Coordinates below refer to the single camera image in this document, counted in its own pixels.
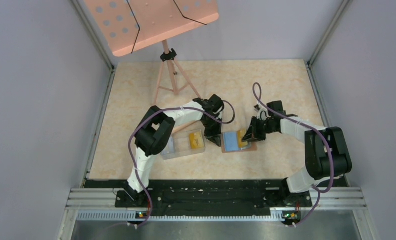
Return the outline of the brown leather card holder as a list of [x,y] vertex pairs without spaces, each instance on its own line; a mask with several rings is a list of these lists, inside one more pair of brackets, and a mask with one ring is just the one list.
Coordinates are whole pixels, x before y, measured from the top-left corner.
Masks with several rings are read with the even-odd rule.
[[242,141],[245,133],[245,129],[222,133],[222,153],[226,154],[257,151],[257,146],[255,143]]

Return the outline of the pink music stand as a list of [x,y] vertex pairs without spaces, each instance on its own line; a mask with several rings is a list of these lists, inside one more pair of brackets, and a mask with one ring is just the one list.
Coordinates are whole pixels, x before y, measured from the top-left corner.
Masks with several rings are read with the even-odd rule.
[[115,57],[161,43],[156,91],[177,95],[190,87],[200,94],[176,59],[167,40],[219,19],[215,0],[86,0],[85,6]]

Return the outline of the grey white credit card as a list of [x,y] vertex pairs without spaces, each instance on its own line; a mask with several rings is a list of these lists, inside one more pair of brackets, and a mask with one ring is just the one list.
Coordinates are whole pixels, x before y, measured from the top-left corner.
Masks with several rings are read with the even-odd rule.
[[169,137],[167,145],[162,150],[161,155],[162,156],[170,155],[170,154],[173,154],[174,152],[175,152],[174,141],[173,141],[173,137],[171,136],[171,137]]

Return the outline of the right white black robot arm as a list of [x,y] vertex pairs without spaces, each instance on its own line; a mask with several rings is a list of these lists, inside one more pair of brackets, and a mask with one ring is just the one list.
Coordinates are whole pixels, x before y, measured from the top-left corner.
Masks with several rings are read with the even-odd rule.
[[287,114],[280,100],[257,104],[255,109],[258,114],[252,117],[242,141],[260,142],[268,134],[280,133],[304,144],[305,166],[282,181],[279,200],[283,205],[294,205],[299,194],[311,188],[328,192],[336,177],[351,171],[352,162],[341,128],[326,128]]

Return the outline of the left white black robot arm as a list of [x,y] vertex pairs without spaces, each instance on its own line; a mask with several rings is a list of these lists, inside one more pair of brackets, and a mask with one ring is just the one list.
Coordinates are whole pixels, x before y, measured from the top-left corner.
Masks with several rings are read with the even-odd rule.
[[214,94],[209,99],[195,98],[178,107],[160,109],[154,105],[148,109],[128,140],[135,146],[134,150],[129,150],[133,168],[124,187],[129,203],[135,207],[144,204],[146,193],[143,190],[149,184],[154,158],[166,147],[175,127],[201,122],[205,138],[221,146],[222,112],[226,103]]

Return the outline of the yellow credit card stack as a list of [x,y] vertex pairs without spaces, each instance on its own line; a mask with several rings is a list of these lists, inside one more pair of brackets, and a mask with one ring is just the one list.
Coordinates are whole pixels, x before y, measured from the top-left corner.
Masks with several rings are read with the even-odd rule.
[[202,149],[205,147],[203,137],[200,131],[188,134],[190,148],[193,150]]

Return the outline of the clear plastic card box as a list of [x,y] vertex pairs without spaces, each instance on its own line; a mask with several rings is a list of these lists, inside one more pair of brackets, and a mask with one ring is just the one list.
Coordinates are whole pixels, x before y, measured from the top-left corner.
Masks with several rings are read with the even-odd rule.
[[193,133],[193,132],[198,132],[200,131],[203,137],[203,132],[201,129],[195,129],[195,130],[190,130],[190,131],[182,131],[178,132],[174,135],[171,135],[173,137],[174,141],[174,148],[175,152],[173,154],[169,155],[161,155],[164,160],[170,160],[170,159],[176,159],[176,158],[182,158],[186,156],[191,156],[191,155],[196,155],[205,152],[206,146],[201,149],[191,149],[190,144],[189,144],[189,138],[188,134]]

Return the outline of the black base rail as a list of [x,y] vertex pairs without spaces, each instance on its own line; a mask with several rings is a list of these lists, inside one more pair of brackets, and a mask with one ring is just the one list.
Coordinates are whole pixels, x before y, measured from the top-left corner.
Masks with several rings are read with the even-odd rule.
[[310,193],[289,193],[283,180],[151,180],[147,193],[126,187],[115,207],[151,209],[153,217],[259,217],[272,208],[312,207]]

